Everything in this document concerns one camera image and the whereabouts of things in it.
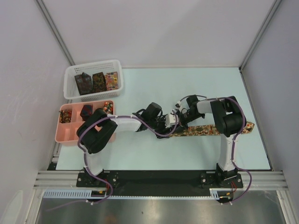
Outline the brown patterned long tie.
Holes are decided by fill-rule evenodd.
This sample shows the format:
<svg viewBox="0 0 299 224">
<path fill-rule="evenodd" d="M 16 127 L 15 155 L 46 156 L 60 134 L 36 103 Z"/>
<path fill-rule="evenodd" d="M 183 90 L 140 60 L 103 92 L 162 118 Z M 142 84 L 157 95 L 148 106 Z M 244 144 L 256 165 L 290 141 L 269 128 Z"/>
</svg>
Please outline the brown patterned long tie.
<svg viewBox="0 0 299 224">
<path fill-rule="evenodd" d="M 254 129 L 255 124 L 247 122 L 242 134 L 249 134 Z M 218 136 L 220 132 L 215 125 L 190 126 L 181 131 L 175 131 L 170 137 L 190 137 L 190 136 Z"/>
</svg>

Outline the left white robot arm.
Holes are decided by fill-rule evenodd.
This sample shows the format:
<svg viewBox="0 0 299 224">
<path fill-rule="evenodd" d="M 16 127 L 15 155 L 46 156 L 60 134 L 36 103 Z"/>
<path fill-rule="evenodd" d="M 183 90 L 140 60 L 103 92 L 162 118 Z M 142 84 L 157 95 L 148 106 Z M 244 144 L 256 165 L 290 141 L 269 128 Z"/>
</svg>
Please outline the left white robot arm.
<svg viewBox="0 0 299 224">
<path fill-rule="evenodd" d="M 131 115 L 112 115 L 103 109 L 95 110 L 77 130 L 78 147 L 83 151 L 84 169 L 88 173 L 87 181 L 95 187 L 102 184 L 101 172 L 104 169 L 100 164 L 100 152 L 115 133 L 149 130 L 157 137 L 167 138 L 175 131 L 177 124 L 175 111 L 163 114 L 161 106 L 154 102 Z"/>
</svg>

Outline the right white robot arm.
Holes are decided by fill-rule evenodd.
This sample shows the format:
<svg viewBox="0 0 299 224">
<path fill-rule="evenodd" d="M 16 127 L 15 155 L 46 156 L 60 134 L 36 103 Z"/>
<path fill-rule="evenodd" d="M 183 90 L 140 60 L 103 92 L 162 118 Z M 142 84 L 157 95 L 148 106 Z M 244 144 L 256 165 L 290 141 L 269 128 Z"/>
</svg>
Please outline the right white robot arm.
<svg viewBox="0 0 299 224">
<path fill-rule="evenodd" d="M 214 182 L 220 187 L 227 187 L 238 174 L 235 151 L 238 136 L 246 126 L 243 110 L 234 96 L 199 101 L 196 95 L 191 95 L 186 101 L 188 109 L 183 109 L 179 102 L 176 104 L 182 128 L 186 129 L 188 123 L 204 118 L 207 113 L 213 115 L 215 128 L 221 136 L 221 151 L 216 163 Z"/>
</svg>

